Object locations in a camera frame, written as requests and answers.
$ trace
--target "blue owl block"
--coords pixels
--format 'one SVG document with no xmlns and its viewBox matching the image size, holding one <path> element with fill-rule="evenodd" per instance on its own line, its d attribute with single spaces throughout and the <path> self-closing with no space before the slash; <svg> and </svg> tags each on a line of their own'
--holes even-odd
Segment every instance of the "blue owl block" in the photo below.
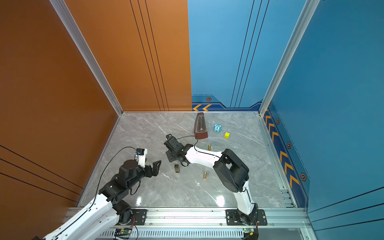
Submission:
<svg viewBox="0 0 384 240">
<path fill-rule="evenodd" d="M 220 132 L 221 131 L 221 125 L 215 124 L 214 126 L 214 132 Z"/>
</svg>

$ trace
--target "red wire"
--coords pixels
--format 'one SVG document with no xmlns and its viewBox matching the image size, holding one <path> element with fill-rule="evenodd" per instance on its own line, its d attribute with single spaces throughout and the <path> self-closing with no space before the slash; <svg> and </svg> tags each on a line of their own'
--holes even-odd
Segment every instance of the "red wire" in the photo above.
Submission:
<svg viewBox="0 0 384 240">
<path fill-rule="evenodd" d="M 133 223 L 132 223 L 132 225 L 129 228 L 133 227 L 134 224 L 135 224 L 135 216 L 133 216 Z"/>
</svg>

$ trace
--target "black stripe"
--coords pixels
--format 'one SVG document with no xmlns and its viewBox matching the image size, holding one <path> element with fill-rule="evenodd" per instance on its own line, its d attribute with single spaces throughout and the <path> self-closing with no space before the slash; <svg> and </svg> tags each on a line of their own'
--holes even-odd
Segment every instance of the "black stripe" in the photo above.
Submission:
<svg viewBox="0 0 384 240">
<path fill-rule="evenodd" d="M 153 61 L 153 56 L 152 56 L 151 47 L 149 46 L 149 40 L 148 40 L 147 30 L 146 30 L 146 28 L 145 28 L 143 14 L 141 13 L 141 7 L 140 7 L 139 0 L 137 0 L 137 3 L 139 4 L 139 9 L 140 9 L 140 14 L 141 14 L 141 20 L 143 21 L 143 26 L 144 26 L 145 36 L 147 37 L 147 43 L 148 43 L 148 48 L 149 48 L 149 54 L 151 55 L 152 64 L 153 64 L 153 70 L 155 71 L 155 76 L 156 76 L 157 86 L 159 87 L 159 92 L 160 92 L 160 97 L 161 97 L 161 103 L 163 104 L 163 108 L 164 108 L 164 110 L 165 110 L 166 108 L 165 108 L 165 105 L 164 105 L 163 96 L 162 96 L 162 94 L 161 94 L 160 84 L 159 84 L 159 79 L 157 78 L 157 73 L 156 73 L 156 68 L 155 68 L 155 62 Z"/>
<path fill-rule="evenodd" d="M 350 211 L 350 212 L 345 212 L 343 214 L 338 214 L 338 215 L 334 215 L 334 216 L 331 216 L 331 217 L 337 217 L 337 216 L 344 215 L 344 214 L 350 214 L 351 212 L 357 212 L 357 211 L 364 210 L 364 209 L 370 209 L 371 207 L 377 207 L 377 206 L 380 206 L 380 205 L 384 205 L 384 203 L 376 204 L 376 205 L 373 205 L 373 206 L 370 206 L 370 207 L 365 207 L 365 208 L 362 208 L 362 209 L 353 210 L 353 211 Z M 319 219 L 319 220 L 315 220 L 315 221 L 311 221 L 311 222 L 317 222 L 317 221 L 324 220 L 324 219 L 331 218 L 331 217 L 325 217 L 325 218 L 322 218 L 322 219 Z"/>
<path fill-rule="evenodd" d="M 133 17 L 135 18 L 137 31 L 139 32 L 139 37 L 140 37 L 140 41 L 141 41 L 141 46 L 143 47 L 143 52 L 144 52 L 145 60 L 147 61 L 148 71 L 149 71 L 149 75 L 151 76 L 152 85 L 153 85 L 153 90 L 155 91 L 155 95 L 156 95 L 156 99 L 157 99 L 157 104 L 159 105 L 159 110 L 161 111 L 160 103 L 159 103 L 159 99 L 157 98 L 157 94 L 156 94 L 155 84 L 153 83 L 152 74 L 151 74 L 151 71 L 150 71 L 150 69 L 149 69 L 149 64 L 148 64 L 148 60 L 147 60 L 147 55 L 145 54 L 143 41 L 142 41 L 142 39 L 141 39 L 141 35 L 140 35 L 140 31 L 139 31 L 139 26 L 137 25 L 136 16 L 135 16 L 135 11 L 133 10 L 133 6 L 132 6 L 132 2 L 131 2 L 131 0 L 129 0 L 129 2 L 131 3 L 131 8 L 132 8 L 132 12 L 133 12 Z"/>
<path fill-rule="evenodd" d="M 36 166 L 39 166 L 39 167 L 41 167 L 41 168 L 42 168 L 42 169 L 44 169 L 44 170 L 47 170 L 48 172 L 50 172 L 50 173 L 52 173 L 52 174 L 54 174 L 54 175 L 56 175 L 56 176 L 58 176 L 58 177 L 60 177 L 60 178 L 64 179 L 65 181 L 68 181 L 68 182 L 70 182 L 70 183 L 72 183 L 72 184 L 74 184 L 74 185 L 78 186 L 79 188 L 81 188 L 81 189 L 84 189 L 84 188 L 80 187 L 79 185 L 77 185 L 76 183 L 73 183 L 73 182 L 71 182 L 71 181 L 69 181 L 69 180 L 67 180 L 67 179 L 63 178 L 62 176 L 60 176 L 60 175 L 58 175 L 58 174 L 56 174 L 56 173 L 54 173 L 54 172 L 52 172 L 52 171 L 49 171 L 49 170 L 48 170 L 48 169 L 46 169 L 45 167 L 42 167 L 42 166 L 40 166 L 39 164 L 32 162 L 32 161 L 31 161 L 31 160 L 29 160 L 28 158 L 25 158 L 25 157 L 23 157 L 23 156 L 21 156 L 21 155 L 19 155 L 19 154 L 15 153 L 14 151 L 12 151 L 12 150 L 10 150 L 10 149 L 8 149 L 8 148 L 4 147 L 3 145 L 0 145 L 0 147 L 2 147 L 2 148 L 4 148 L 4 149 L 6 149 L 6 150 L 8 150 L 8 151 L 10 151 L 10 152 L 12 152 L 12 153 L 14 153 L 14 154 L 16 154 L 16 155 L 17 155 L 17 156 L 19 156 L 19 157 L 22 157 L 22 158 L 24 158 L 25 160 L 27 160 L 27 161 L 29 161 L 29 162 L 31 162 L 31 163 L 33 163 L 33 164 L 35 164 Z"/>
<path fill-rule="evenodd" d="M 252 9 L 251 9 L 251 14 L 249 15 L 247 31 L 245 32 L 245 38 L 244 38 L 244 44 L 243 44 L 243 50 L 241 51 L 240 62 L 239 62 L 239 68 L 237 69 L 236 80 L 235 80 L 235 86 L 233 87 L 232 99 L 231 99 L 231 104 L 229 105 L 229 107 L 232 107 L 232 101 L 233 101 L 233 95 L 235 94 L 235 88 L 236 88 L 237 76 L 239 75 L 241 59 L 243 58 L 243 52 L 244 52 L 244 46 L 245 46 L 245 40 L 247 39 L 248 28 L 249 28 L 249 22 L 251 22 L 251 16 L 252 16 L 252 11 L 253 11 L 253 5 L 254 5 L 254 4 L 255 4 L 255 0 L 253 0 L 253 3 L 252 3 Z"/>
<path fill-rule="evenodd" d="M 363 194 L 360 194 L 360 195 L 357 195 L 357 196 L 354 196 L 354 197 L 350 197 L 350 198 L 348 198 L 348 199 L 346 199 L 346 200 L 343 200 L 343 201 L 340 201 L 340 202 L 337 202 L 337 203 L 334 203 L 334 204 L 330 204 L 330 205 L 328 205 L 328 206 L 325 206 L 325 207 L 322 207 L 322 208 L 319 208 L 319 209 L 310 211 L 310 212 L 308 212 L 308 213 L 311 213 L 311 212 L 314 212 L 314 211 L 317 211 L 317 210 L 320 210 L 320 209 L 324 209 L 324 208 L 326 208 L 326 207 L 330 207 L 330 206 L 332 206 L 332 205 L 339 204 L 339 203 L 341 203 L 341 202 L 345 202 L 345 201 L 354 199 L 355 197 L 360 197 L 360 196 L 363 196 L 363 195 L 365 195 L 365 194 L 368 194 L 368 193 L 371 193 L 371 192 L 374 192 L 374 191 L 377 191 L 377 190 L 380 190 L 380 189 L 384 189 L 384 187 L 379 187 L 379 188 L 374 189 L 374 190 L 372 190 L 372 191 L 369 191 L 369 192 L 366 192 L 366 193 L 363 193 Z"/>
<path fill-rule="evenodd" d="M 8 175 L 6 175 L 6 174 L 4 174 L 4 173 L 2 173 L 2 172 L 0 172 L 0 174 L 1 174 L 1 175 L 4 175 L 4 176 L 7 176 L 7 177 L 10 177 L 10 178 L 12 178 L 12 179 L 15 179 L 15 180 L 17 180 L 17 181 L 23 182 L 23 183 L 25 183 L 25 184 L 31 185 L 31 186 L 33 186 L 33 187 L 37 187 L 37 186 L 35 186 L 35 185 L 32 185 L 32 184 L 30 184 L 30 183 L 24 182 L 24 181 L 22 181 L 22 180 L 20 180 L 20 179 L 17 179 L 17 178 L 14 178 L 14 177 L 8 176 Z M 77 203 L 77 201 L 74 201 L 74 200 L 72 200 L 72 199 L 66 198 L 66 197 L 64 197 L 64 196 L 61 196 L 61 195 L 59 195 L 59 194 L 56 194 L 56 193 L 54 193 L 54 192 L 51 192 L 51 191 L 45 190 L 45 189 L 43 189 L 43 188 L 40 188 L 40 187 L 37 187 L 37 188 L 38 188 L 38 189 L 41 189 L 41 190 L 44 190 L 44 191 L 46 191 L 46 192 L 50 192 L 50 193 L 52 193 L 52 194 L 54 194 L 54 195 L 56 195 L 56 196 L 59 196 L 59 197 L 62 197 L 62 198 L 65 198 L 65 199 L 71 200 L 72 202 L 76 202 L 76 203 Z"/>
<path fill-rule="evenodd" d="M 157 63 L 159 64 L 159 69 L 160 69 L 161 82 L 163 83 L 164 95 L 165 95 L 165 97 L 166 97 L 167 108 L 168 108 L 168 111 L 169 111 L 168 100 L 167 100 L 167 93 L 166 93 L 166 89 L 165 89 L 165 87 L 164 87 L 163 75 L 161 74 L 161 68 L 160 68 L 159 56 L 157 55 L 157 49 L 156 49 L 156 43 L 155 43 L 155 37 L 153 36 L 152 25 L 151 25 L 151 19 L 149 18 L 149 12 L 148 12 L 147 0 L 145 0 L 145 7 L 147 8 L 148 20 L 149 20 L 149 26 L 151 27 L 152 38 L 153 38 L 153 44 L 155 45 L 155 52 L 156 52 L 156 56 L 157 56 Z"/>
<path fill-rule="evenodd" d="M 365 222 L 352 223 L 352 224 L 347 224 L 347 225 L 337 226 L 337 227 L 323 228 L 323 229 L 319 229 L 319 230 L 315 230 L 315 231 L 321 231 L 321 230 L 333 229 L 333 228 L 338 228 L 338 227 L 352 226 L 352 225 L 362 224 L 362 223 L 368 223 L 368 222 L 377 222 L 377 221 L 382 221 L 382 220 L 384 220 L 384 218 L 376 219 L 376 220 L 370 220 L 370 221 L 365 221 Z"/>
<path fill-rule="evenodd" d="M 244 83 L 243 92 L 242 92 L 242 94 L 241 94 L 241 98 L 240 98 L 240 102 L 239 102 L 239 107 L 240 107 L 241 99 L 243 98 L 243 93 L 244 93 L 245 85 L 247 84 L 247 80 L 248 80 L 249 71 L 251 70 L 251 66 L 252 66 L 253 57 L 255 56 L 255 51 L 256 51 L 257 43 L 259 42 L 260 33 L 261 33 L 261 31 L 262 31 L 262 28 L 263 28 L 263 23 L 264 23 L 264 19 L 265 19 L 265 14 L 266 14 L 266 11 L 267 11 L 267 9 L 268 9 L 268 5 L 269 5 L 269 0 L 268 0 L 268 4 L 266 5 L 266 9 L 265 9 L 265 13 L 264 13 L 264 17 L 263 17 L 262 25 L 261 25 L 261 27 L 260 27 L 260 31 L 259 31 L 259 36 L 257 37 L 257 41 L 256 41 L 255 50 L 253 51 L 253 55 L 252 55 L 251 64 L 249 65 L 249 69 L 248 69 L 247 78 L 245 79 L 245 83 Z"/>
<path fill-rule="evenodd" d="M 19 167 L 19 166 L 17 166 L 17 165 L 14 165 L 13 163 L 10 163 L 10 162 L 8 162 L 8 161 L 2 159 L 2 158 L 0 158 L 0 160 L 6 162 L 6 163 L 8 163 L 8 164 L 11 164 L 12 166 L 18 167 L 18 168 L 20 168 L 20 169 L 22 169 L 22 170 L 24 170 L 24 171 L 26 171 L 26 172 L 29 172 L 30 174 L 33 174 L 33 175 L 35 175 L 36 177 L 42 178 L 42 179 L 44 179 L 44 180 L 46 180 L 46 181 L 49 181 L 50 183 L 53 183 L 53 184 L 55 184 L 55 185 L 57 185 L 57 186 L 59 186 L 59 187 L 62 187 L 62 188 L 64 188 L 64 189 L 68 190 L 68 191 L 71 191 L 71 192 L 73 192 L 73 193 L 76 193 L 77 195 L 80 196 L 80 194 L 78 194 L 77 192 L 74 192 L 74 191 L 72 191 L 72 190 L 69 190 L 68 188 L 65 188 L 65 187 L 63 187 L 63 186 L 60 186 L 59 184 L 54 183 L 54 182 L 52 182 L 52 181 L 50 181 L 50 180 L 48 180 L 48 179 L 45 179 L 44 177 L 40 177 L 39 175 L 34 174 L 33 172 L 30 172 L 30 171 L 28 171 L 28 170 L 25 170 L 25 169 L 22 168 L 22 167 Z"/>
</svg>

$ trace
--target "black mounting plate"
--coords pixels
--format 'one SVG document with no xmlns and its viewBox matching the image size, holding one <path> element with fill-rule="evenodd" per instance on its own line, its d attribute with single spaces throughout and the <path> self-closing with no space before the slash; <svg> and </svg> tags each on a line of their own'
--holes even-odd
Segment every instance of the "black mounting plate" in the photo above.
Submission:
<svg viewBox="0 0 384 240">
<path fill-rule="evenodd" d="M 135 217 L 135 225 L 143 226 L 145 224 L 145 220 L 147 218 L 147 210 L 146 209 L 131 209 L 133 216 Z M 127 222 L 126 225 L 122 226 L 131 226 L 133 217 Z"/>
<path fill-rule="evenodd" d="M 257 225 L 258 226 L 267 226 L 268 222 L 266 220 L 265 211 L 263 209 L 259 209 L 258 212 L 259 213 L 257 215 Z M 246 226 L 240 221 L 240 215 L 237 212 L 237 209 L 225 210 L 225 216 L 227 218 L 227 225 L 228 226 Z"/>
</svg>

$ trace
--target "metal corner post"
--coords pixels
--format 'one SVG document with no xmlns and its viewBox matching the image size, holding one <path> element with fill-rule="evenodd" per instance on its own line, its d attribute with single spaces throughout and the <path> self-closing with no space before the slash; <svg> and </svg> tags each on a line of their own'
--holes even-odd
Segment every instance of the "metal corner post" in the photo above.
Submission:
<svg viewBox="0 0 384 240">
<path fill-rule="evenodd" d="M 59 15 L 68 33 L 71 35 L 71 38 L 79 49 L 84 60 L 87 62 L 96 80 L 100 84 L 109 102 L 115 109 L 116 113 L 121 116 L 123 113 L 123 109 L 119 101 L 117 100 L 115 94 L 113 93 L 111 86 L 105 78 L 103 71 L 97 63 L 95 56 L 92 54 L 91 49 L 85 41 L 84 36 L 82 35 L 64 0 L 50 0 L 50 2 L 53 8 L 56 10 L 57 14 Z"/>
<path fill-rule="evenodd" d="M 305 2 L 303 10 L 301 11 L 300 17 L 297 20 L 297 23 L 295 25 L 295 28 L 293 29 L 292 35 L 285 48 L 283 56 L 281 57 L 280 63 L 272 78 L 271 84 L 269 85 L 268 90 L 266 91 L 265 97 L 263 99 L 263 102 L 260 106 L 260 109 L 259 109 L 260 116 L 263 116 L 265 114 L 265 111 L 269 106 L 269 103 L 271 102 L 272 97 L 275 94 L 281 79 L 283 78 L 285 70 L 287 69 L 290 63 L 293 57 L 293 54 L 295 53 L 296 48 L 299 45 L 299 42 L 303 37 L 304 32 L 307 29 L 307 26 L 311 21 L 313 13 L 315 12 L 319 2 L 320 0 L 307 0 Z"/>
</svg>

